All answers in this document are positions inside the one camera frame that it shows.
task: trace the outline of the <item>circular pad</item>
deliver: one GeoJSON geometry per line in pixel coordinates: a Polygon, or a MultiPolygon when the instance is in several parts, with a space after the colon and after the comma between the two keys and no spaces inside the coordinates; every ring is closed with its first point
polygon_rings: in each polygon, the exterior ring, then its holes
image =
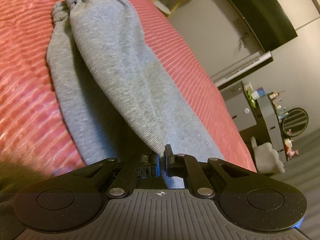
{"type": "Polygon", "coordinates": [[[277,209],[284,203],[284,198],[279,192],[266,188],[252,190],[248,193],[247,200],[250,205],[263,210],[277,209]]]}
{"type": "Polygon", "coordinates": [[[49,210],[59,210],[70,206],[75,197],[72,192],[65,189],[50,189],[39,195],[37,203],[49,210]]]}

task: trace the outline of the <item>gray sweatpants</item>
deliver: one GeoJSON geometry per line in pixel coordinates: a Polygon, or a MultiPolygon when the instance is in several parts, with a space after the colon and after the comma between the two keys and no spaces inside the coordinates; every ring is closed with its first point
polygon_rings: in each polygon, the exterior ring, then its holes
{"type": "Polygon", "coordinates": [[[150,149],[163,156],[165,144],[199,161],[223,158],[145,44],[128,0],[66,4],[54,7],[47,60],[63,116],[87,163],[111,156],[122,161],[150,149]]]}

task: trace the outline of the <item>television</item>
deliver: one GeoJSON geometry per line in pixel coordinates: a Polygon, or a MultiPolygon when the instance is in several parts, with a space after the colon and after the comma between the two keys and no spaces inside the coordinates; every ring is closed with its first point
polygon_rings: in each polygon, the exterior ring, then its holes
{"type": "Polygon", "coordinates": [[[264,52],[273,51],[297,37],[277,0],[229,0],[243,17],[264,52]]]}

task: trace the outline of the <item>red bedspread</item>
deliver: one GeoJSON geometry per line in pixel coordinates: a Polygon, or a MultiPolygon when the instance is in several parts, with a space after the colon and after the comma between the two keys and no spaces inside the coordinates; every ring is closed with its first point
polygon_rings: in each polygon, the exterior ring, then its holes
{"type": "MultiPolygon", "coordinates": [[[[84,166],[65,126],[45,53],[59,0],[0,0],[0,160],[59,174],[84,166]]],[[[195,56],[149,0],[129,0],[140,17],[146,43],[225,159],[255,171],[223,99],[195,56]]]]}

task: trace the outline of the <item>metal rivet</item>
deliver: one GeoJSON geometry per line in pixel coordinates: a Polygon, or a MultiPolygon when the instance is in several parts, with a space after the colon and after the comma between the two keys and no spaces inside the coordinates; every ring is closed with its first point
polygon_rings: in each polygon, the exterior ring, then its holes
{"type": "Polygon", "coordinates": [[[201,187],[200,189],[197,190],[197,192],[199,195],[202,195],[202,196],[210,196],[213,193],[212,189],[207,187],[201,187]]]}
{"type": "Polygon", "coordinates": [[[124,193],[124,190],[119,187],[114,187],[111,190],[109,190],[109,194],[113,196],[121,196],[124,193]]]}

